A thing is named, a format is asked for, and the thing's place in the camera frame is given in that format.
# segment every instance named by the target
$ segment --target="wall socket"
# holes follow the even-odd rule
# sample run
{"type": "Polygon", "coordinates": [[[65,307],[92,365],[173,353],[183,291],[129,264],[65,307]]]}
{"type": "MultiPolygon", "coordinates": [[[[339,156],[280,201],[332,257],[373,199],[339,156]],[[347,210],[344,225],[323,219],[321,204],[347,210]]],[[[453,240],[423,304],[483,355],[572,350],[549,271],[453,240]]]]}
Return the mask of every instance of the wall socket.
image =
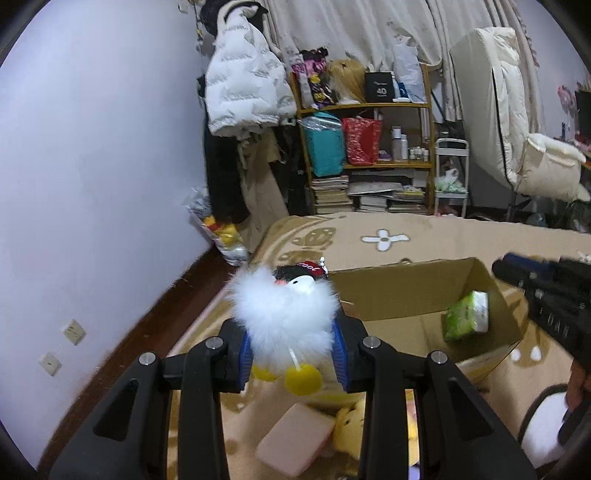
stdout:
{"type": "Polygon", "coordinates": [[[61,368],[61,362],[53,353],[46,353],[43,355],[39,360],[39,365],[41,365],[43,370],[45,370],[52,377],[61,368]]]}
{"type": "Polygon", "coordinates": [[[78,345],[83,338],[86,336],[86,332],[75,320],[72,320],[68,325],[61,329],[64,332],[66,338],[71,341],[74,345],[78,345]]]}

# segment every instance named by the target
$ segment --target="black box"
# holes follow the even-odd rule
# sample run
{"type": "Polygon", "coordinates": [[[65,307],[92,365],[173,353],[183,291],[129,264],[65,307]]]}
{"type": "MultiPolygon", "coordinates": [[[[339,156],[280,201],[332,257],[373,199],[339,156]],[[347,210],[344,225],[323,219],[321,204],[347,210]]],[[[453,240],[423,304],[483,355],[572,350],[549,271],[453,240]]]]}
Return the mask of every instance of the black box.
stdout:
{"type": "Polygon", "coordinates": [[[391,72],[365,74],[365,99],[368,103],[392,103],[394,83],[391,72]]]}

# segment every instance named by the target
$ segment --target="plastic bag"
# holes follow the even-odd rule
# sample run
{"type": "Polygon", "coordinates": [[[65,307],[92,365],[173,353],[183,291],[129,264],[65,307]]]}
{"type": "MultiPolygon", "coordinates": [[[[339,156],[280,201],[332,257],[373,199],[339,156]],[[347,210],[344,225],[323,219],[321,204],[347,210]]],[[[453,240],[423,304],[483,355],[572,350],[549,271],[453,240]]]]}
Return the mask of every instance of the plastic bag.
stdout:
{"type": "Polygon", "coordinates": [[[345,161],[345,138],[340,120],[329,113],[316,112],[298,122],[304,127],[314,175],[338,175],[345,161]]]}
{"type": "Polygon", "coordinates": [[[295,78],[300,85],[301,104],[304,108],[316,106],[312,97],[312,90],[308,84],[308,74],[306,72],[306,65],[304,64],[304,56],[302,54],[292,55],[289,58],[291,69],[295,74],[295,78]]]}
{"type": "Polygon", "coordinates": [[[351,165],[374,165],[379,158],[382,122],[369,118],[343,118],[347,161],[351,165]]]}
{"type": "Polygon", "coordinates": [[[427,103],[423,71],[418,62],[417,48],[408,45],[392,45],[394,74],[401,96],[408,96],[414,103],[427,103]]]}
{"type": "Polygon", "coordinates": [[[329,51],[326,48],[319,48],[318,50],[302,50],[300,53],[304,59],[314,106],[322,108],[334,105],[336,103],[335,94],[329,86],[326,74],[326,57],[329,51]]]}
{"type": "Polygon", "coordinates": [[[193,192],[183,202],[183,205],[187,207],[195,223],[213,241],[226,262],[235,267],[247,262],[249,253],[242,244],[242,237],[238,233],[236,225],[233,223],[217,223],[212,216],[207,187],[193,189],[193,192]]]}
{"type": "Polygon", "coordinates": [[[445,172],[443,177],[435,179],[435,189],[438,192],[466,193],[466,188],[458,180],[460,172],[457,168],[451,168],[445,172]]]}

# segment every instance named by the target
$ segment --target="white bottle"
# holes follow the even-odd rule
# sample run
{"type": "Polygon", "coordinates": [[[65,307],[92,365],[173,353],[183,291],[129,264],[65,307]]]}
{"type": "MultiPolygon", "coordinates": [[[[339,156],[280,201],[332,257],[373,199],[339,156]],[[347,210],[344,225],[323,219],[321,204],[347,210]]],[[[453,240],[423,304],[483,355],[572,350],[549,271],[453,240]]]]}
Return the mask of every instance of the white bottle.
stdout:
{"type": "Polygon", "coordinates": [[[402,160],[402,129],[392,127],[392,160],[402,160]]]}
{"type": "Polygon", "coordinates": [[[408,160],[408,139],[405,134],[402,134],[402,140],[400,141],[402,149],[402,159],[408,160]]]}

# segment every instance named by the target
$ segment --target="toy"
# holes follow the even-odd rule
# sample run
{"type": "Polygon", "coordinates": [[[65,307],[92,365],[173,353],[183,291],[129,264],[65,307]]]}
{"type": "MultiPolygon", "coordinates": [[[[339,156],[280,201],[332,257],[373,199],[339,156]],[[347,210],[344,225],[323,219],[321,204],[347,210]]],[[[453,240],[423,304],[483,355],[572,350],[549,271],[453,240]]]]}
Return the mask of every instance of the toy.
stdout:
{"type": "Polygon", "coordinates": [[[325,268],[306,261],[237,273],[231,286],[236,321],[251,339],[252,372],[263,381],[284,376],[287,390],[311,395],[323,386],[318,367],[332,347],[339,299],[325,268]]]}
{"type": "MultiPolygon", "coordinates": [[[[418,426],[417,414],[412,390],[406,391],[408,423],[408,464],[418,463],[418,426]]],[[[365,417],[365,399],[358,401],[351,408],[341,408],[336,416],[333,443],[335,450],[351,455],[359,460],[363,440],[363,419],[365,417]]]]}

